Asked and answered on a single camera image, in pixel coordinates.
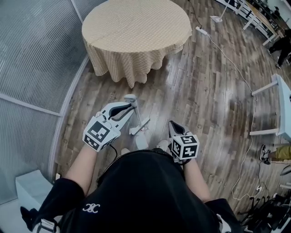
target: checkered tablecloth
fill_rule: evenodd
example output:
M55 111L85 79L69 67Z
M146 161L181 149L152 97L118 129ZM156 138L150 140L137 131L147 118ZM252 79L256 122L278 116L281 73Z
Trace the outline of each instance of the checkered tablecloth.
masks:
M192 29L169 0L108 0L87 15L82 34L96 75L109 71L113 81L126 77L133 88L166 55L182 50Z

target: yellow pants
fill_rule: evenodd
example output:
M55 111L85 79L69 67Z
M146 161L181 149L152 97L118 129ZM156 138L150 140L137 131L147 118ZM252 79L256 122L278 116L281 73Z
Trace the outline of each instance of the yellow pants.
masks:
M284 159L291 160L291 145L277 148L276 159L278 159L278 160L284 160Z

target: logo on shirt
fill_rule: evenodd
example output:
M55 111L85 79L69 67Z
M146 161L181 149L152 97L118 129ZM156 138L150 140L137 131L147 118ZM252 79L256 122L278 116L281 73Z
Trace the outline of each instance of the logo on shirt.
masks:
M96 210L96 209L97 209L97 207L100 207L99 204L94 204L94 203L86 204L86 206L88 206L88 208L87 209L83 208L82 210L85 212L88 212L88 213L98 213L98 210Z

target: white cable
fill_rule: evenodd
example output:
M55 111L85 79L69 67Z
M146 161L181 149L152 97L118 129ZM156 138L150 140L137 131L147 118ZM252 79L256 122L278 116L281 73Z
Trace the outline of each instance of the white cable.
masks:
M241 71L236 67L236 65L235 65L235 63L233 63L233 61L232 60L230 60L226 55L225 55L225 53L222 51L222 49L216 44L216 43L214 43L213 42L213 40L211 39L211 37L207 34L207 36L209 37L209 39L210 39L210 41L222 52L222 54L224 55L224 57L226 57L226 59L227 60L229 60L232 64L233 64L233 66L237 69L237 71L239 72L239 74L241 75L241 78L243 79L243 81L247 84L247 86L248 86L248 88L250 89L250 91L251 92L253 92L252 91L252 89L251 89L251 87L250 87L250 85L248 84L248 82L244 79L244 77L242 76L242 74L241 74ZM255 112L256 112L256 103L257 103L257 101L258 101L258 96L256 96L255 97L255 99L254 99L254 104L255 104L255 106L254 106L254 114L253 114L253 119L252 119L252 121L251 121L251 130L252 130L252 128L253 128L253 123L254 123L254 117L255 117ZM245 195L243 195L241 198L235 198L234 197L234 195L233 195L233 189L234 189L234 187L237 185L237 183L239 182L239 180L241 179L241 170L242 170L242 165L243 165L243 163L244 163L244 161L245 161L245 159L246 159L246 155L248 154L248 152L250 151L250 149L251 149L251 146L252 146L252 144L253 144L253 136L251 136L251 144L250 144L250 146L249 146L249 148L247 149L247 151L246 151L246 153L245 153L245 156L244 156L244 159L242 160L242 162L241 162L241 168L240 168L240 173L239 173L239 177L238 177L238 179L237 179L237 181L236 181L236 183L235 183L235 185L232 187L232 189L231 189L231 194L232 194L232 198L233 199L235 199L235 200L238 200L238 201L240 201L242 198L244 198L245 196L248 196L248 197L250 197L250 198L255 198L260 192L258 192L255 196L250 196L248 193L246 193Z

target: white table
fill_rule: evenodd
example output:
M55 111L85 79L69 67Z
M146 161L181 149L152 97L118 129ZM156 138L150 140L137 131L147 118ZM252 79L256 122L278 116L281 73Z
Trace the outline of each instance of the white table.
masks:
M278 86L279 90L279 102L280 102L280 128L252 131L250 135L266 135L276 134L277 136L282 135L287 141L291 142L291 90L284 82L282 77L278 74L272 76L272 83L264 86L251 95L255 96L263 91L266 91L274 86Z
M243 27L243 30L247 29L248 26L251 25L251 23L254 21L254 19L257 18L260 22L255 26L255 28L257 29L263 23L273 34L263 43L263 46L265 46L271 40L273 40L273 39L276 40L279 38L279 35L275 32L275 30L273 29L273 27L271 26L269 21L265 18L265 16L249 2L243 1L240 8L236 10L236 14L238 14L241 11L241 9L244 7L244 5L247 5L250 8L250 10L253 13L253 16L247 22L247 24Z

